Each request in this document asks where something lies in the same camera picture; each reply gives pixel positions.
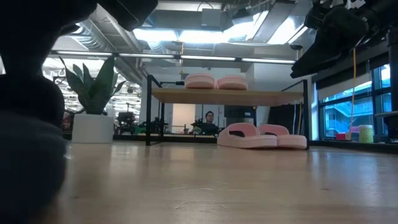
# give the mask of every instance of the wooden tabletop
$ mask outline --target wooden tabletop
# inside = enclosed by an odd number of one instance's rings
[[[298,92],[174,88],[154,88],[152,95],[163,103],[235,106],[280,106],[303,97],[303,93]]]

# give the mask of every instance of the cable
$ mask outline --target cable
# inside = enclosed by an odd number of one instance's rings
[[[351,135],[353,132],[353,122],[354,122],[354,103],[355,103],[355,86],[356,86],[356,49],[354,49],[354,87],[353,87],[353,99],[351,100],[351,122],[349,126],[349,140],[351,140]]]
[[[298,120],[298,130],[297,130],[297,134],[301,134],[301,115],[302,115],[302,112],[301,112],[301,102],[300,102],[300,116],[299,116],[299,120]]]
[[[199,4],[199,6],[198,6],[197,11],[199,11],[199,8],[200,8],[200,6],[201,6],[203,3],[206,3],[206,4],[209,5],[212,9],[214,9],[214,7],[213,7],[208,1],[202,1],[202,2]]]

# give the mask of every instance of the potted plant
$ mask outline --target potted plant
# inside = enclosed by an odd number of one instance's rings
[[[75,143],[111,143],[113,139],[114,118],[104,116],[103,111],[111,97],[120,91],[121,82],[115,86],[118,76],[114,75],[114,57],[105,60],[97,77],[94,79],[83,64],[83,71],[73,65],[70,71],[65,66],[65,73],[70,88],[77,93],[79,102],[86,114],[76,114],[73,121],[72,142]]]

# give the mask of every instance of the fluorescent light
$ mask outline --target fluorescent light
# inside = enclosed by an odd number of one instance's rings
[[[196,59],[196,60],[222,60],[222,61],[235,61],[234,57],[209,57],[209,56],[193,56],[181,55],[181,59]]]
[[[279,59],[266,59],[266,58],[242,58],[242,62],[252,63],[280,63],[286,65],[293,65],[295,60],[279,60]]]
[[[268,44],[285,44],[297,33],[299,28],[296,29],[294,20],[288,17],[269,39]]]
[[[305,31],[307,31],[308,27],[305,27],[302,25],[300,27],[300,30],[288,41],[289,44],[293,43],[295,40],[297,40]]]
[[[254,22],[243,22],[232,26],[223,32],[225,39],[229,40],[246,35],[252,30],[253,24]]]
[[[197,11],[199,4],[200,8],[199,11],[202,9],[220,9],[221,10],[221,5],[222,3],[218,2],[209,2],[211,6],[209,6],[207,3],[202,3],[200,2],[173,2],[173,1],[159,1],[158,5],[156,6],[156,10],[173,10],[173,11]]]
[[[174,58],[174,55],[162,55],[162,54],[119,54],[120,57],[136,57],[136,58]]]
[[[255,17],[257,17],[257,14],[253,16],[255,23],[253,25],[252,30],[248,33],[248,35],[246,36],[246,40],[251,40],[253,39],[253,37],[255,36],[255,34],[257,34],[258,30],[260,29],[262,23],[264,22],[264,20],[267,18],[269,11],[264,11],[262,12],[258,18],[256,19]]]
[[[176,41],[177,35],[173,30],[135,29],[134,35],[139,40],[147,42]]]
[[[193,44],[217,44],[225,42],[225,38],[221,31],[185,30],[179,41]]]
[[[60,55],[81,55],[81,56],[112,56],[112,53],[105,52],[77,52],[77,51],[66,51],[66,50],[58,50],[57,54]]]

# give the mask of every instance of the man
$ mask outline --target man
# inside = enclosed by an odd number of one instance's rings
[[[217,134],[218,127],[217,125],[213,124],[214,113],[212,111],[207,112],[205,118],[206,122],[202,124],[201,131],[204,134]]]

